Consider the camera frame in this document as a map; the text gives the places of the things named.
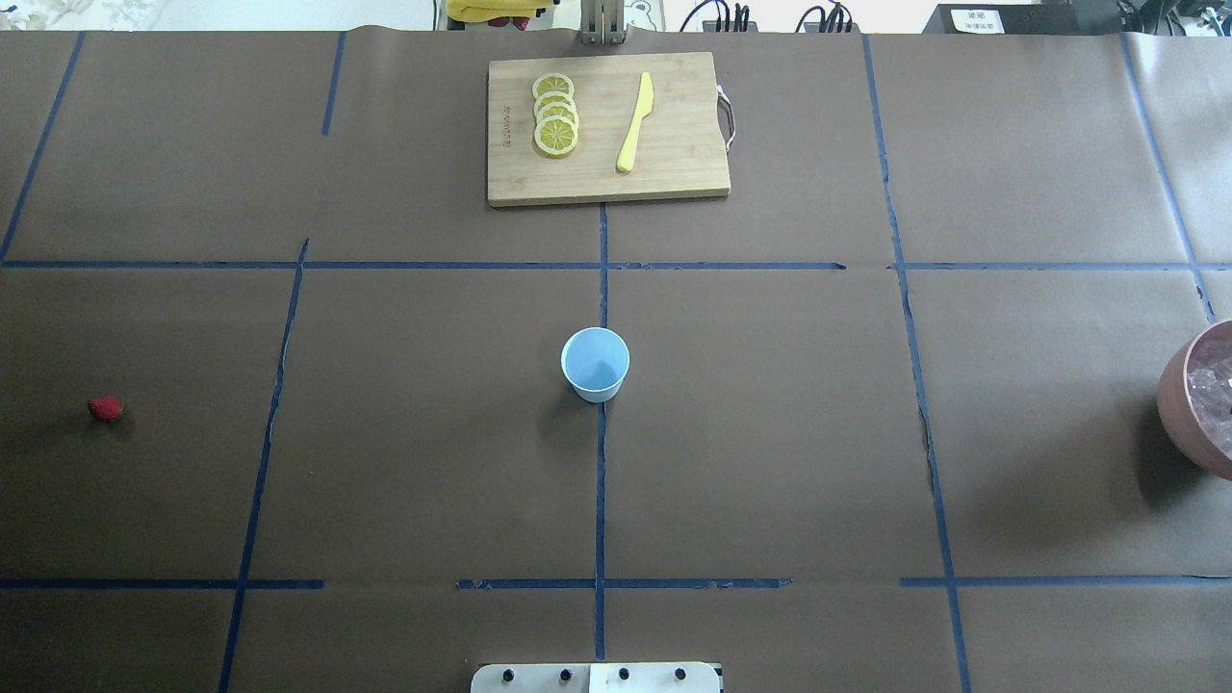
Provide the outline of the light blue paper cup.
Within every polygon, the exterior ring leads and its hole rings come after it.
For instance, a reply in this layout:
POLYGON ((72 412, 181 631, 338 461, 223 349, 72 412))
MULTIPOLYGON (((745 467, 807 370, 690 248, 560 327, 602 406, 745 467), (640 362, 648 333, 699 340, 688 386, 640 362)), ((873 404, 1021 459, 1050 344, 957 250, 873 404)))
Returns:
POLYGON ((582 400, 614 400, 630 372, 628 343, 602 327, 577 330, 562 346, 561 372, 582 400))

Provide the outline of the pink bowl of ice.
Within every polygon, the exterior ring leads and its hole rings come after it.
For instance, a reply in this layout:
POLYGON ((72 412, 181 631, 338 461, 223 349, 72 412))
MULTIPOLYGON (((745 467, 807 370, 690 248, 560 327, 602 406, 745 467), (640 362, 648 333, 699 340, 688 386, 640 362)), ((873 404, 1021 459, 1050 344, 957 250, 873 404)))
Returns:
POLYGON ((1170 356, 1157 409, 1170 441, 1198 469, 1231 478, 1231 321, 1216 321, 1170 356))

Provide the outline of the yellow plastic knife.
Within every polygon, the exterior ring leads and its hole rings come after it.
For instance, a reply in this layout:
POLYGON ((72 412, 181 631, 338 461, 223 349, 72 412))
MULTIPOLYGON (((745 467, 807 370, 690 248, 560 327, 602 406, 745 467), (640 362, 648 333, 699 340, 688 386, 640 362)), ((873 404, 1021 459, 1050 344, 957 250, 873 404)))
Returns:
POLYGON ((641 141, 641 129, 644 120, 653 112, 655 102, 655 84, 650 72, 643 72, 639 78, 638 92, 634 95, 634 106, 630 115, 630 127, 623 136, 616 158, 616 170, 620 174, 630 174, 634 170, 634 158, 637 158, 641 141))

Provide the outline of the bamboo cutting board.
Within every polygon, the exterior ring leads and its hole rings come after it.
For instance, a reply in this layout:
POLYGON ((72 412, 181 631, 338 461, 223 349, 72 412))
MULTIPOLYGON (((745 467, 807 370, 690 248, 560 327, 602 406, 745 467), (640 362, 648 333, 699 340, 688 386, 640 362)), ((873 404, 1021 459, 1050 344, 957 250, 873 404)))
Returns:
POLYGON ((728 150, 708 52, 505 59, 488 67, 487 200, 494 208, 582 202, 724 197, 728 150), (653 112, 641 129, 633 171, 616 158, 650 72, 653 112), (568 157, 536 148, 532 81, 564 73, 577 85, 580 141, 568 157))

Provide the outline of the black power strip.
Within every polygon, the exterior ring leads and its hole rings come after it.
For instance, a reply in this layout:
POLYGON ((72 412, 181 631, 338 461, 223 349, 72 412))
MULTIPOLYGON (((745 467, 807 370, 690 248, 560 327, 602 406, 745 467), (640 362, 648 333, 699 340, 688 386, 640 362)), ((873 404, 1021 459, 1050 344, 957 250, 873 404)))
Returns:
POLYGON ((743 1, 697 1, 679 26, 683 35, 755 35, 752 6, 743 1))

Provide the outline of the yellow cloth bag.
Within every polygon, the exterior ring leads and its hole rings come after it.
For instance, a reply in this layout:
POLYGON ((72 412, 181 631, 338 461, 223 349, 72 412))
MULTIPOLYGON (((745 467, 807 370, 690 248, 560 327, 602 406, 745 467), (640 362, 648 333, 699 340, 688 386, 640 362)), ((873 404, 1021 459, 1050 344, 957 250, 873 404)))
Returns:
POLYGON ((530 18, 538 18, 559 1, 446 1, 445 15, 461 25, 514 25, 524 31, 530 18))

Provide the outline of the red strawberry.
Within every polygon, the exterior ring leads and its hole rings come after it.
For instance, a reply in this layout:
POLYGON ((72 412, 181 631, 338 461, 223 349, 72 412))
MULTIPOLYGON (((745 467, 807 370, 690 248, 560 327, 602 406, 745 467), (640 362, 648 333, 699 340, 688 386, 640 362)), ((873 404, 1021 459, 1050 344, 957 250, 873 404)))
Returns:
POLYGON ((124 413, 123 400, 115 396, 101 396, 101 398, 87 400, 87 411, 92 420, 99 423, 117 423, 124 413))

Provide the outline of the aluminium frame post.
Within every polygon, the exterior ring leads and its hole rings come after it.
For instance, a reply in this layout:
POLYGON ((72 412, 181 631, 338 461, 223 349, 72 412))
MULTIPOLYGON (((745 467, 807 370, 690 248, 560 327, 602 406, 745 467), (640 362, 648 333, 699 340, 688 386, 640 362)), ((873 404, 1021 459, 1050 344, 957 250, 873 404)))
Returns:
POLYGON ((579 7, 582 44, 622 44, 628 38, 625 1, 582 0, 579 7))

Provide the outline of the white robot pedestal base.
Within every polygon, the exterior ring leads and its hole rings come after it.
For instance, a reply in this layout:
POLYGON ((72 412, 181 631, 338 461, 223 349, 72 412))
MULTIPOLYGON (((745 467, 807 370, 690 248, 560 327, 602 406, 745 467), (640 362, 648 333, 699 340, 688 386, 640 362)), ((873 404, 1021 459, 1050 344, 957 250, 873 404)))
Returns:
POLYGON ((490 663, 471 692, 723 692, 719 665, 701 661, 490 663))

